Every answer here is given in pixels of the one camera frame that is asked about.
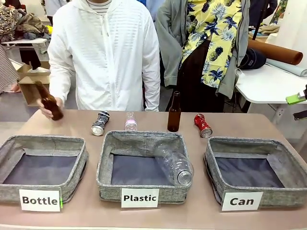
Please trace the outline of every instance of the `yellow pineapple print shirt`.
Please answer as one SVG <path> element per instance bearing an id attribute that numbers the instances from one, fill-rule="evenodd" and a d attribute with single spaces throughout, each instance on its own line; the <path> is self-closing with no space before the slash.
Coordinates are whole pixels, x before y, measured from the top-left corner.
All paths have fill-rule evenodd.
<path id="1" fill-rule="evenodd" d="M 224 78 L 241 18 L 241 0 L 188 0 L 189 36 L 181 63 L 212 35 L 201 77 L 204 84 L 217 88 Z"/>

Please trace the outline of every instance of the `can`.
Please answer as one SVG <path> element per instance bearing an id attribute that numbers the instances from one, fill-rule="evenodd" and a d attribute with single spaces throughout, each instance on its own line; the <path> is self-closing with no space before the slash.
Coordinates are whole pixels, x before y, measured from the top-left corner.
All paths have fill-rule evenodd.
<path id="1" fill-rule="evenodd" d="M 194 123 L 200 129 L 202 138 L 209 138 L 212 136 L 213 131 L 207 124 L 203 114 L 197 114 L 194 118 Z"/>
<path id="2" fill-rule="evenodd" d="M 97 120 L 92 125 L 92 133 L 95 136 L 101 136 L 103 135 L 105 131 L 105 125 L 110 119 L 110 115 L 106 111 L 101 111 L 98 113 Z"/>

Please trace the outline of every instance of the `clear plastic bottle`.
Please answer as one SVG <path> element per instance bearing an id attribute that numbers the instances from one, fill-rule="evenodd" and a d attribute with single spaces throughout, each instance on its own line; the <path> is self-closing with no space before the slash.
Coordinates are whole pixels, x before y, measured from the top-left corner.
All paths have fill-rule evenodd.
<path id="1" fill-rule="evenodd" d="M 125 130 L 126 131 L 137 131 L 138 130 L 134 112 L 127 112 Z"/>
<path id="2" fill-rule="evenodd" d="M 171 183 L 181 186 L 192 184 L 194 168 L 182 153 L 166 145 L 159 145 L 155 153 L 158 164 Z"/>

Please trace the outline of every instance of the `black pole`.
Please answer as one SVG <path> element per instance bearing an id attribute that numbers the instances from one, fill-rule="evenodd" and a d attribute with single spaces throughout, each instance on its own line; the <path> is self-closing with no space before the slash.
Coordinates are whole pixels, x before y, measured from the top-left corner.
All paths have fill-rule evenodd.
<path id="1" fill-rule="evenodd" d="M 255 29 L 255 33 L 254 33 L 254 36 L 253 36 L 253 40 L 256 40 L 256 37 L 257 37 L 257 33 L 258 33 L 258 30 L 259 30 L 260 24 L 261 24 L 261 22 L 262 22 L 263 19 L 264 19 L 263 17 L 264 17 L 264 14 L 265 14 L 265 12 L 266 12 L 268 6 L 269 6 L 269 0 L 266 0 L 265 3 L 264 3 L 263 8 L 262 8 L 262 10 L 261 10 L 261 13 L 260 13 L 259 21 L 258 21 L 257 26 L 256 26 L 256 29 Z"/>

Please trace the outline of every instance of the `striped shirt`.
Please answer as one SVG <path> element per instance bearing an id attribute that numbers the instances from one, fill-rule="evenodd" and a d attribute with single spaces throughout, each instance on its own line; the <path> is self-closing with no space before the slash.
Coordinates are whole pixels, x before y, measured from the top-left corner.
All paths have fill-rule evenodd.
<path id="1" fill-rule="evenodd" d="M 104 16 L 107 12 L 107 9 L 109 8 L 111 1 L 112 0 L 108 0 L 104 3 L 94 3 L 91 2 L 89 0 L 86 0 L 88 5 L 94 10 L 96 11 L 100 16 Z"/>

